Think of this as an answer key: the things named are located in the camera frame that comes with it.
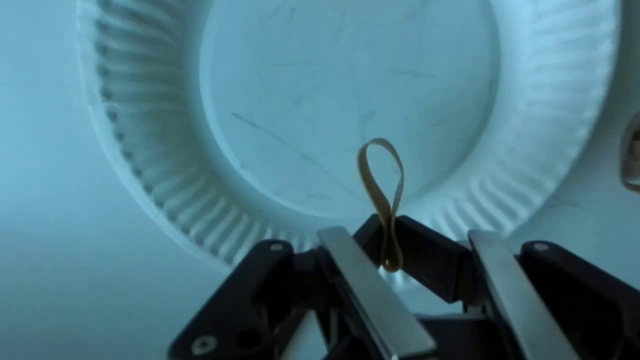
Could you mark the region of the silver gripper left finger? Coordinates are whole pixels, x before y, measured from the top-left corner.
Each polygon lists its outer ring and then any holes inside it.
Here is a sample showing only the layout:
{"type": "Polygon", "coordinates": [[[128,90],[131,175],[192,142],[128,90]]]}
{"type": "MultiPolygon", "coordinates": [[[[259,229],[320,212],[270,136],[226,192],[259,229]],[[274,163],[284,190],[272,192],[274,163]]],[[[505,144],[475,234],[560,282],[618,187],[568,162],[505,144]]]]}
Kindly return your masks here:
{"type": "Polygon", "coordinates": [[[383,280],[347,227],[318,231],[322,248],[347,280],[347,292],[385,360],[437,360],[439,345],[383,280]]]}

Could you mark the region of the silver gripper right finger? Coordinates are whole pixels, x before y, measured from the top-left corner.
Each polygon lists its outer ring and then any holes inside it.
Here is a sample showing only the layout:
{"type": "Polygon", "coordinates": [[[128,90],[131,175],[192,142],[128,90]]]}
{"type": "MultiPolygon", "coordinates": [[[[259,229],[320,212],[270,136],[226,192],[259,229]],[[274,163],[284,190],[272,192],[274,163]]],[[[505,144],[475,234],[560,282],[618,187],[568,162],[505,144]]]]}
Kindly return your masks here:
{"type": "Polygon", "coordinates": [[[524,357],[581,360],[507,241],[488,229],[470,229],[469,241],[524,357]]]}

